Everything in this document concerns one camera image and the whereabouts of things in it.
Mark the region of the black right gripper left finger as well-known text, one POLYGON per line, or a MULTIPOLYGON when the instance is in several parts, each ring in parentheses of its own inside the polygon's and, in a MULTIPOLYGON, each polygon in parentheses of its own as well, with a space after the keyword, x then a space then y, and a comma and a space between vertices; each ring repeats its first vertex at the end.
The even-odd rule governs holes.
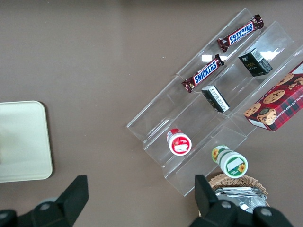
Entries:
POLYGON ((18 218, 19 227, 72 227, 89 199, 88 178, 79 175, 55 200, 18 218))

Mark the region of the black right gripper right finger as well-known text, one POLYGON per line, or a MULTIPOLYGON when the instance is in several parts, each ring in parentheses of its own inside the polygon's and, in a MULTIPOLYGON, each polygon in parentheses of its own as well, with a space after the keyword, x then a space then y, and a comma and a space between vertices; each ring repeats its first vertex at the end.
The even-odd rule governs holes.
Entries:
POLYGON ((192 227, 253 227, 253 216, 234 203, 219 200, 204 175, 195 176, 195 200, 201 213, 192 227))

